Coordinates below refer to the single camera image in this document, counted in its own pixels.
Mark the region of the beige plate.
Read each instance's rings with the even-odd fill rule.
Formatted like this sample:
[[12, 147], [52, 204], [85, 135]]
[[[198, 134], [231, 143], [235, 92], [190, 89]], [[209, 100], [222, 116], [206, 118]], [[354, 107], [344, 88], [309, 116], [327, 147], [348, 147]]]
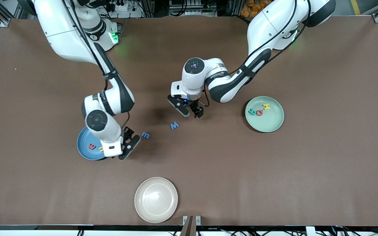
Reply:
[[178, 206], [178, 192], [171, 181], [152, 177], [143, 181], [135, 193], [135, 210], [151, 224], [167, 221]]

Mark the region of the blue plate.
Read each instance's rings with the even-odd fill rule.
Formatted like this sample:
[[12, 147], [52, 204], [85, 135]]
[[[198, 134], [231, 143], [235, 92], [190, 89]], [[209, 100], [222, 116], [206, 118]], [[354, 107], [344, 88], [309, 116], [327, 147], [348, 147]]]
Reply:
[[[95, 145], [96, 148], [94, 150], [89, 150], [89, 143]], [[101, 141], [94, 136], [87, 127], [84, 127], [80, 131], [76, 146], [79, 154], [87, 160], [102, 160], [106, 158], [104, 153], [99, 151], [99, 147], [102, 147]]]

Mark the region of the orange snack packets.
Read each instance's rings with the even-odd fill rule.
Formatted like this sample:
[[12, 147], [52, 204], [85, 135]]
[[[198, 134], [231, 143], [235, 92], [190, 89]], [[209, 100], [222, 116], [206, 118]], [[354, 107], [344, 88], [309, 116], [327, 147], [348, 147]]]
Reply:
[[243, 17], [255, 17], [273, 0], [244, 0], [240, 15]]

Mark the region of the white power strip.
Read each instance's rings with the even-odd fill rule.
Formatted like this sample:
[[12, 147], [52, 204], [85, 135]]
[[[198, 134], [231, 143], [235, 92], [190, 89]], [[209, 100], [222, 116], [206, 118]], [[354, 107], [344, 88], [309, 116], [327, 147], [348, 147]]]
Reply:
[[109, 5], [111, 18], [143, 18], [145, 13], [138, 0], [111, 0]]

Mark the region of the black electronics rack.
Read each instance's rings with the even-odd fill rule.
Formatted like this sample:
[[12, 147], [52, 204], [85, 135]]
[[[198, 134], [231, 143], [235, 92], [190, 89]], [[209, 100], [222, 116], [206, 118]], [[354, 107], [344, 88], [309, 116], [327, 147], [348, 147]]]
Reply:
[[169, 0], [169, 15], [214, 17], [218, 13], [216, 0]]

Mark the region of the brown table cover sheet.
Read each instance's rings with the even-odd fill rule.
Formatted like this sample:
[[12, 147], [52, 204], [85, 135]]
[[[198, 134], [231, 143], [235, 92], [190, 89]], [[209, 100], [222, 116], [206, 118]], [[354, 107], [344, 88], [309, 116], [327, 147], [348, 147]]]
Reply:
[[[377, 226], [378, 24], [332, 16], [306, 28], [231, 102], [183, 117], [167, 96], [185, 61], [234, 70], [246, 32], [233, 17], [128, 20], [109, 56], [135, 95], [128, 126], [150, 138], [125, 161], [90, 161], [76, 140], [83, 99], [104, 87], [99, 67], [56, 55], [37, 20], [2, 28], [0, 225], [145, 224], [135, 191], [159, 176], [179, 194], [168, 224]], [[246, 121], [258, 96], [282, 105], [274, 132]]]

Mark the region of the green plate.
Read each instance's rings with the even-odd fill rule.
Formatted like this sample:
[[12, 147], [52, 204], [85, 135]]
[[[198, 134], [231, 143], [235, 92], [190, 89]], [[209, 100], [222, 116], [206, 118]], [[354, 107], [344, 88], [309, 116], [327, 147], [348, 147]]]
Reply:
[[[270, 104], [271, 109], [264, 110], [263, 104]], [[262, 116], [251, 115], [249, 109], [263, 110]], [[248, 124], [260, 132], [274, 132], [282, 126], [285, 113], [282, 105], [275, 99], [268, 96], [258, 96], [249, 100], [245, 108], [245, 118]]]

